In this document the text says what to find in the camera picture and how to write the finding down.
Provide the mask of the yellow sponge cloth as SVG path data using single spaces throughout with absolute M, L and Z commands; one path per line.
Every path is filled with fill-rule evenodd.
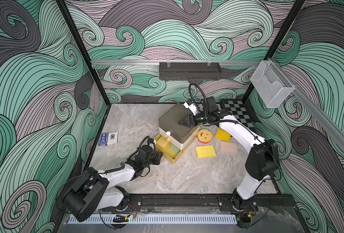
M 216 157 L 216 151 L 213 145 L 209 146 L 198 146 L 196 147 L 196 152 L 198 158 L 210 158 L 210 157 Z

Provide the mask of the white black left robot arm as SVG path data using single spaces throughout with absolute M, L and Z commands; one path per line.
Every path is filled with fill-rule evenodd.
M 144 170 L 150 170 L 151 165 L 159 165 L 162 156 L 163 153 L 156 150 L 156 141 L 147 136 L 136 151 L 120 163 L 120 167 L 110 170 L 89 167 L 73 178 L 61 203 L 79 222 L 88 219 L 98 210 L 125 210 L 128 206 L 133 207 L 129 201 L 130 194 L 119 184 L 144 177 Z

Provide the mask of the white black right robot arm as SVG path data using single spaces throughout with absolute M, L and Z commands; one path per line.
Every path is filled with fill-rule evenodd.
M 279 169 L 278 145 L 272 139 L 264 139 L 244 126 L 228 110 L 219 110 L 214 98 L 208 98 L 195 83 L 188 86 L 190 99 L 184 103 L 192 113 L 181 119 L 179 125 L 191 128 L 200 124 L 216 125 L 229 133 L 248 152 L 245 163 L 247 174 L 234 190 L 233 200 L 238 204 L 251 200 L 259 187 Z

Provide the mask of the yellow rectangular sponge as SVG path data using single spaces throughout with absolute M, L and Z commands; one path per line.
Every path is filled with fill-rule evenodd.
M 224 142 L 230 142 L 231 135 L 222 129 L 217 129 L 215 138 Z

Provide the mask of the blue playing card box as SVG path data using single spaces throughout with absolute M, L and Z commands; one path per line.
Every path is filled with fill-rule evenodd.
M 98 145 L 107 146 L 109 133 L 100 134 Z

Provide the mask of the black wall-mounted shelf tray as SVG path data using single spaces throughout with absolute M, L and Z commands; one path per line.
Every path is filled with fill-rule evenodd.
M 167 63 L 159 64 L 159 78 L 163 81 L 217 81 L 222 75 L 219 63 Z

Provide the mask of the clear plastic wall bin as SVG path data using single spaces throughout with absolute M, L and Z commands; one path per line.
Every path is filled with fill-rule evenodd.
M 273 60 L 261 61 L 250 81 L 267 108 L 278 108 L 295 89 L 280 65 Z

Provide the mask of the black white checkerboard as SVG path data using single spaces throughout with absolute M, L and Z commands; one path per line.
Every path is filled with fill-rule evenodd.
M 219 104 L 221 109 L 226 109 L 227 111 L 231 112 L 242 125 L 246 126 L 253 132 L 255 131 L 253 121 L 249 116 L 249 112 L 241 100 L 223 99 L 220 100 Z

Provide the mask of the pale pink rectangular sponge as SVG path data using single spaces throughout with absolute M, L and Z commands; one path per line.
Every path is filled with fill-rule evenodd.
M 225 141 L 221 141 L 219 143 L 219 149 L 220 149 L 220 152 L 232 153 L 232 154 L 237 154 L 239 151 L 237 143 L 225 142 Z

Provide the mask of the yellow bottom drawer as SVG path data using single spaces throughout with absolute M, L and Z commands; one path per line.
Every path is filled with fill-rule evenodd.
M 167 141 L 161 134 L 155 137 L 156 150 L 163 153 L 163 157 L 171 163 L 176 163 L 177 159 L 183 154 L 183 150 L 178 149 L 170 141 Z

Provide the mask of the round smiley sponge pink-backed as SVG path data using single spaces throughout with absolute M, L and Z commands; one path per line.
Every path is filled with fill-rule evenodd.
M 213 139 L 213 134 L 207 129 L 202 129 L 197 134 L 197 140 L 200 143 L 207 144 L 207 143 L 210 143 L 212 139 Z

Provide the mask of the aluminium wall rail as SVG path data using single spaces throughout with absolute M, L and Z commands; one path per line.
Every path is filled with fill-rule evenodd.
M 219 63 L 221 66 L 258 66 L 260 61 L 239 60 L 136 60 L 136 59 L 114 59 L 114 60 L 91 60 L 93 66 L 158 66 L 160 63 Z

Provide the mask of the olive three-drawer storage box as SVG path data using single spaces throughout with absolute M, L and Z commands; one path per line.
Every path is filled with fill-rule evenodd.
M 179 125 L 179 121 L 192 114 L 182 104 L 175 104 L 170 110 L 158 119 L 159 133 L 171 139 L 171 143 L 178 149 L 184 150 L 196 138 L 201 126 L 184 127 Z M 171 135 L 167 136 L 166 132 L 170 131 Z

